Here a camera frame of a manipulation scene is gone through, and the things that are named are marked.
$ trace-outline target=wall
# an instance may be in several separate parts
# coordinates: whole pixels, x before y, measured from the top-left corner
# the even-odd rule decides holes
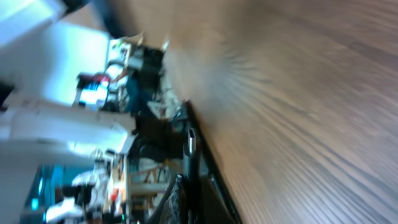
[[[28,94],[71,104],[76,76],[102,71],[107,46],[107,33],[59,22],[1,52],[0,78]],[[17,223],[39,164],[88,162],[63,144],[0,143],[1,223]]]

